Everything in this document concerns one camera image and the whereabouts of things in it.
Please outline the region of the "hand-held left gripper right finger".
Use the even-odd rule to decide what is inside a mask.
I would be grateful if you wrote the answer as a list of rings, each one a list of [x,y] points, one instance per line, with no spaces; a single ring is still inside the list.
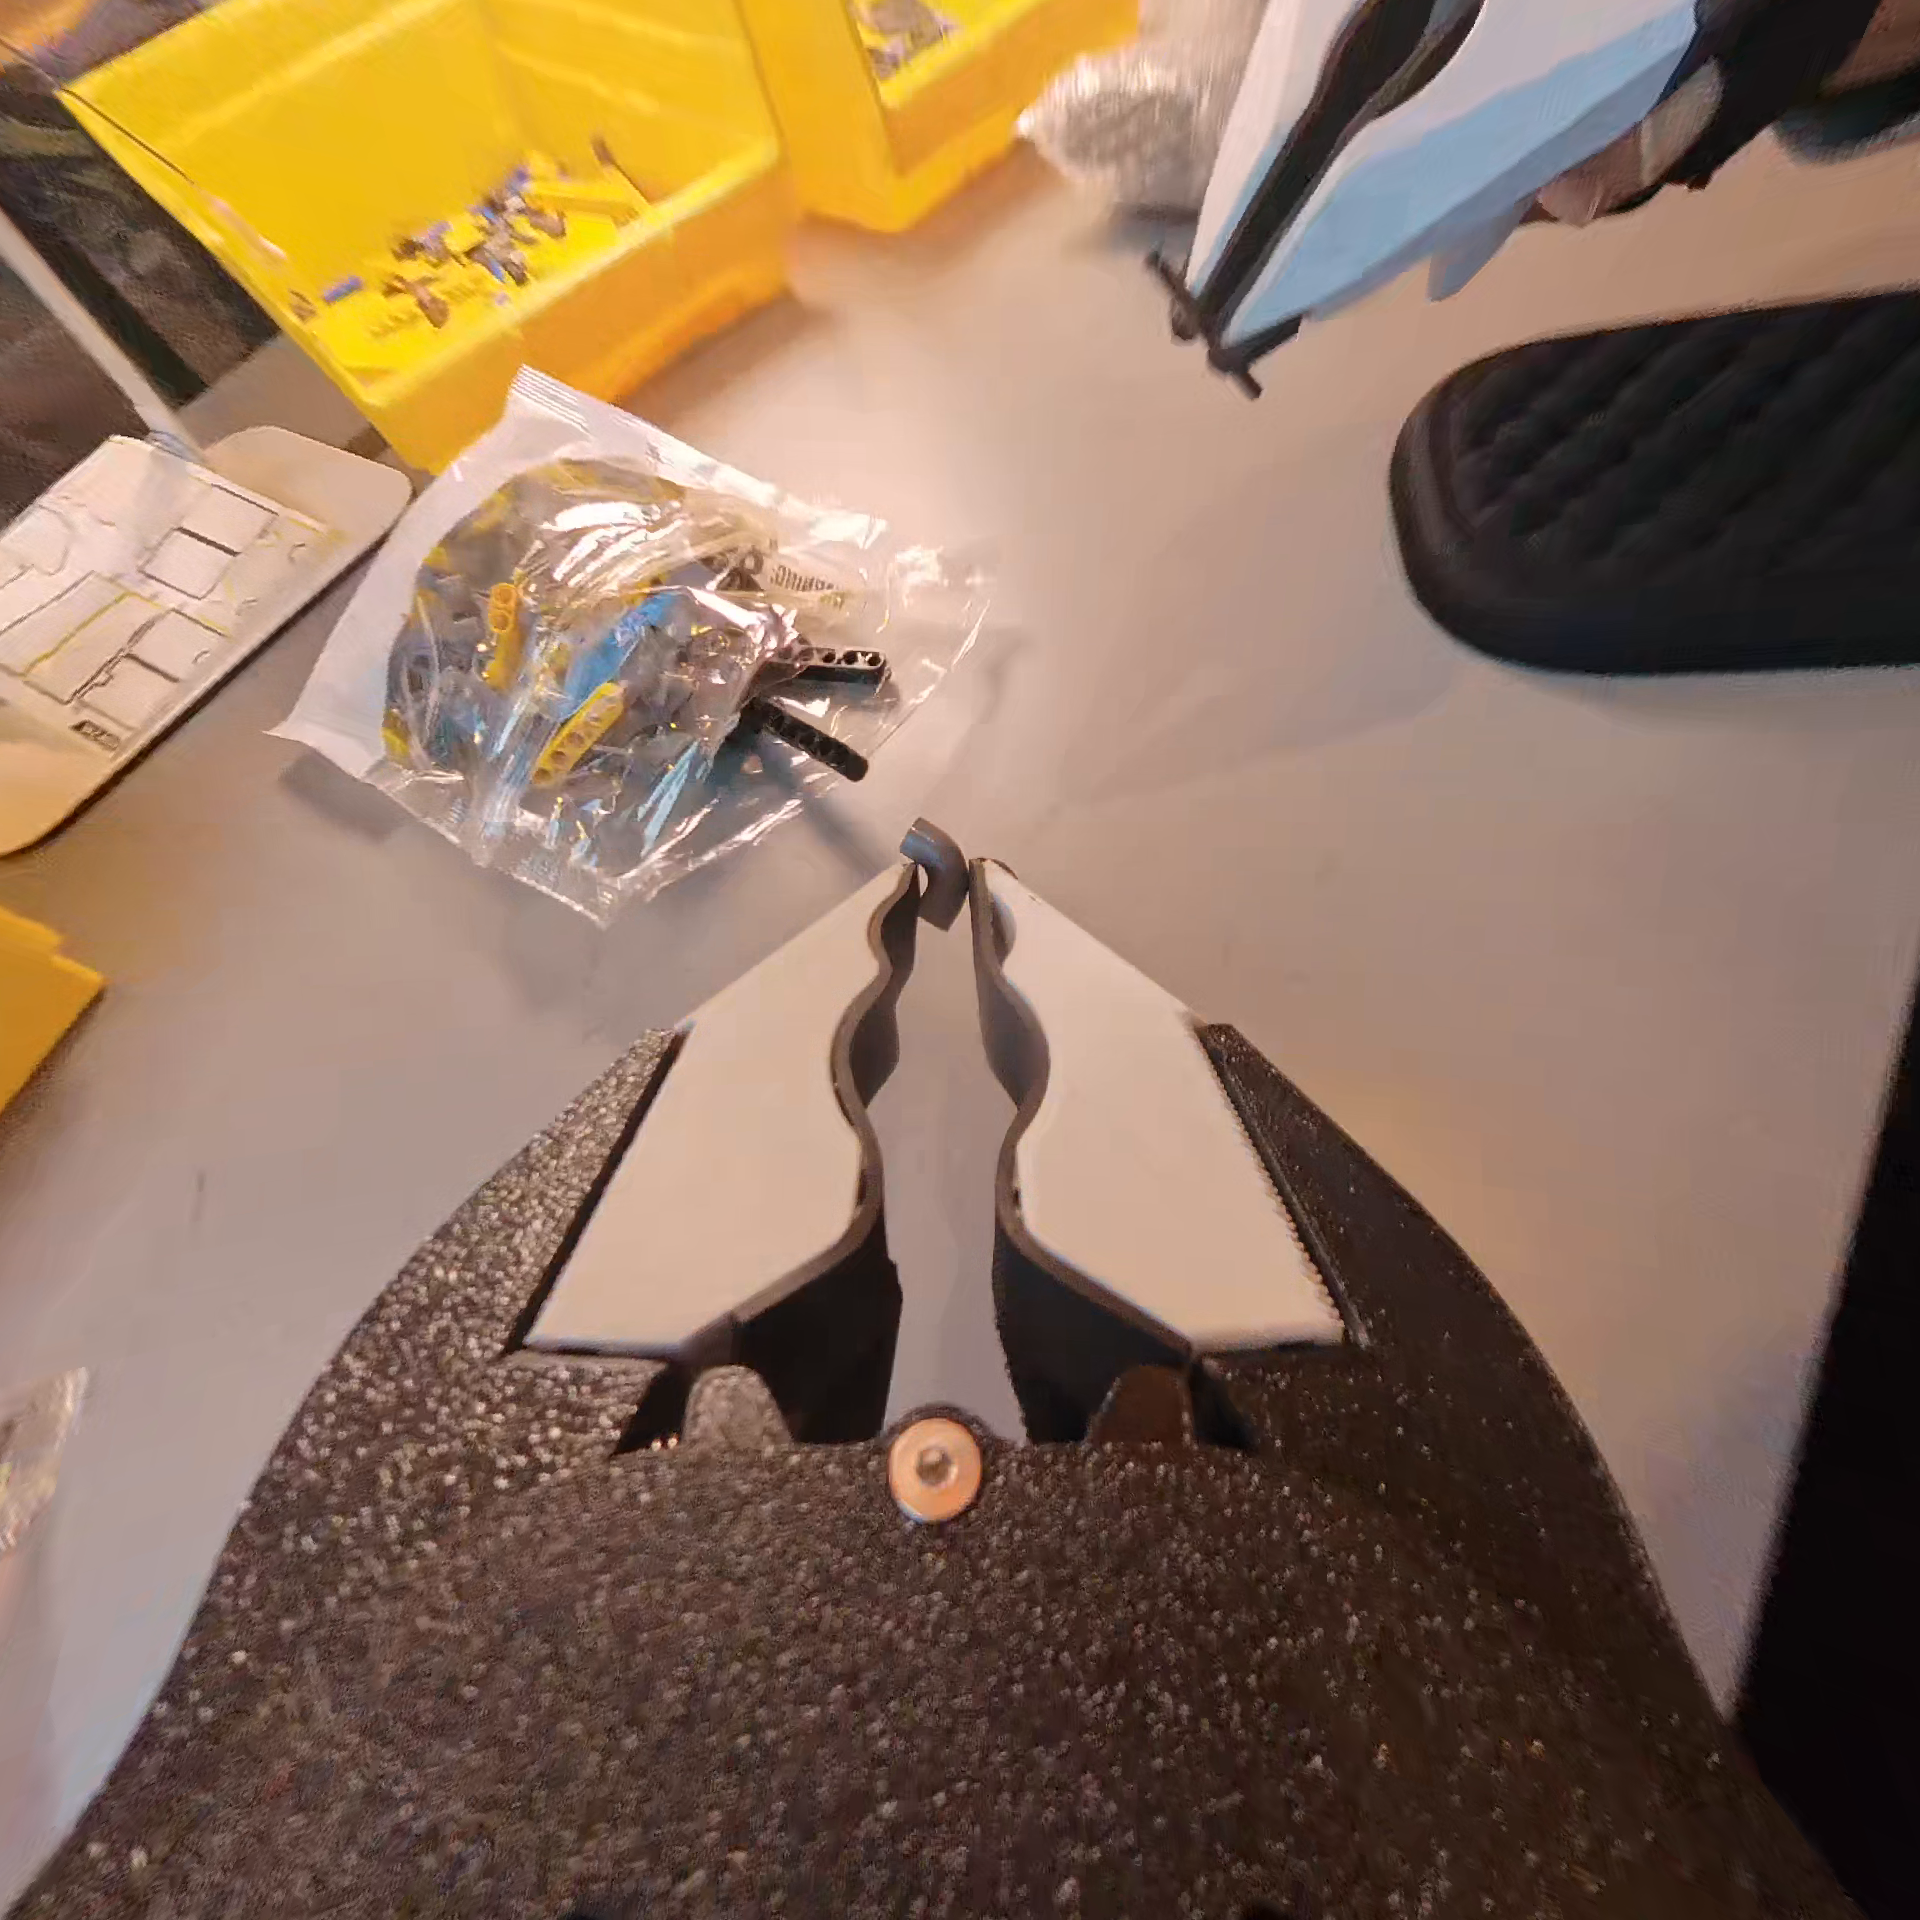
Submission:
[[[1196,1013],[1009,869],[970,871],[980,1033],[1014,1102],[994,1313],[1017,1392],[1343,1343],[1332,1279]]]

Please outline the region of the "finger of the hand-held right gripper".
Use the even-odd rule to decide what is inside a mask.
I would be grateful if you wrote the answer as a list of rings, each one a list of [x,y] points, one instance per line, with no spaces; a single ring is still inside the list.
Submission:
[[[1227,315],[1337,151],[1442,61],[1442,2],[1269,2],[1196,215],[1187,308]]]
[[[1444,61],[1337,151],[1227,338],[1323,319],[1422,262],[1444,298],[1543,186],[1656,105],[1692,39],[1694,2],[1444,2]]]

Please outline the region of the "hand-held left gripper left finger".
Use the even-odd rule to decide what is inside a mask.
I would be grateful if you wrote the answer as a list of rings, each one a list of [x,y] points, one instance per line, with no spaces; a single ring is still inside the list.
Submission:
[[[887,1395],[903,1295],[867,1105],[913,942],[916,866],[892,866],[690,1011],[526,1352]]]

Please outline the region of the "black connector peg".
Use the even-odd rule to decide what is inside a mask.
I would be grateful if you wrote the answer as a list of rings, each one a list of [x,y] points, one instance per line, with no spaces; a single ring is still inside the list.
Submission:
[[[1144,268],[1166,288],[1172,338],[1177,342],[1202,342],[1207,369],[1224,378],[1240,393],[1260,401],[1262,386],[1257,365],[1290,342],[1303,332],[1304,316],[1297,315],[1290,319],[1262,323],[1252,335],[1232,339],[1227,319],[1202,311],[1202,303],[1186,286],[1182,261],[1153,249],[1144,253]]]

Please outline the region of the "small grey connector piece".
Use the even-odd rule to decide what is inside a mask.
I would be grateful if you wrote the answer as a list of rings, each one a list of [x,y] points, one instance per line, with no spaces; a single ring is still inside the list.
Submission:
[[[900,839],[900,855],[916,866],[919,882],[919,921],[947,931],[954,921],[970,902],[970,863],[957,846],[957,839],[932,822],[916,818]]]

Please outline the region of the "clear bag of bricks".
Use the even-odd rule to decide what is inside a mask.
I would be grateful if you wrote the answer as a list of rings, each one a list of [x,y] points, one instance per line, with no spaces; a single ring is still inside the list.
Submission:
[[[864,781],[986,598],[966,555],[519,369],[273,733],[607,925]]]

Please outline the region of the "yellow storage bin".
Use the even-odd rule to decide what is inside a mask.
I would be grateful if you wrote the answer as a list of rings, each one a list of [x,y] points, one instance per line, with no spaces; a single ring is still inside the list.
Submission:
[[[62,938],[3,909],[3,1112],[99,999],[106,978]]]

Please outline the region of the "small clear bag white label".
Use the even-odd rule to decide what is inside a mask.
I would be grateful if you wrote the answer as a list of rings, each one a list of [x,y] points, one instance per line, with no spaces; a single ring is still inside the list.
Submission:
[[[86,1365],[3,1392],[3,1559],[57,1495],[60,1458],[92,1378]]]

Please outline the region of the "grey desk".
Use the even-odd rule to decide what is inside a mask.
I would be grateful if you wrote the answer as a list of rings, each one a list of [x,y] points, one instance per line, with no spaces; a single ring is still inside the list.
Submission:
[[[3,1115],[3,1385],[82,1365],[3,1559],[3,1888],[166,1675],[234,1508],[370,1298],[637,1033],[913,818],[1240,1026],[1444,1225],[1589,1419],[1729,1701],[1917,962],[1917,673],[1584,682],[1404,592],[1384,472],[1489,351],[1917,281],[1917,149],[1403,281],[1240,396],[1150,236],[1017,151],[919,229],[809,226],[790,301],[624,406],[989,571],[874,759],[610,928],[267,732],[339,598],[3,906],[109,985]]]

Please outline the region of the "clear plastic bag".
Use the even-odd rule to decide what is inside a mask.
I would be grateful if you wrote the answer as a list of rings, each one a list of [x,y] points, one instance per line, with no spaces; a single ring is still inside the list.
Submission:
[[[1109,206],[1194,218],[1262,16],[1262,2],[1140,2],[1140,32],[1044,83],[1017,133]]]

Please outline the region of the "yellow bin with bricks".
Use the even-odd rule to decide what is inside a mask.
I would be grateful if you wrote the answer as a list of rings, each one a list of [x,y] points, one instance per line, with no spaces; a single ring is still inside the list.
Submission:
[[[217,2],[60,98],[416,468],[784,288],[736,2]]]
[[[1136,2],[933,2],[947,33],[879,73],[850,2],[742,2],[802,215],[900,233],[1017,141],[1077,56],[1129,42]]]

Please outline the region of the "black wrist rest pad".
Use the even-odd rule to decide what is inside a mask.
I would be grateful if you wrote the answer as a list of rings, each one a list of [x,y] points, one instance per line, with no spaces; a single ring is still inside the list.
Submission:
[[[1550,338],[1462,365],[1389,463],[1404,585],[1560,678],[1917,666],[1917,292]]]

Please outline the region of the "white printed sheet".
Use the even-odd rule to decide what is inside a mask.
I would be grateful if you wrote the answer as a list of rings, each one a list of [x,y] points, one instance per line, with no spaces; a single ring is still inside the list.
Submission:
[[[402,468],[283,426],[109,438],[3,526],[3,855],[119,781],[363,563]]]

